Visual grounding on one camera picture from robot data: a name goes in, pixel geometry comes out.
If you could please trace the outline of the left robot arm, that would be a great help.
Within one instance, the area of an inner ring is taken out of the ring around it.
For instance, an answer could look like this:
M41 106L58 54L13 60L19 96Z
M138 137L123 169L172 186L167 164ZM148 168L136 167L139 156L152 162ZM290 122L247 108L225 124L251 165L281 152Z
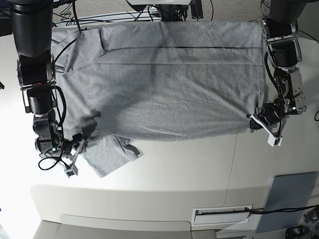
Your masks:
M264 64L278 97L264 103L246 117L250 129L264 129L273 147L282 143L282 130L291 115L301 115L307 110L302 90L302 76L297 64L303 59L299 45L298 18L307 0L263 0L261 26L267 51Z

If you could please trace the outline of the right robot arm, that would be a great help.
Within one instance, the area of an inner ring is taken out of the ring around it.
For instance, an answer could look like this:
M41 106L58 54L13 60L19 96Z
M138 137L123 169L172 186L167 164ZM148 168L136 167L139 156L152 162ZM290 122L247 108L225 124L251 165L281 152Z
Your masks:
M74 5L73 0L11 0L12 33L18 53L17 77L25 112L33 114L35 148L41 161L60 164L70 177L78 174L78 155L89 141L79 133L67 140L63 123L66 99L56 85L55 61L51 53L53 9Z

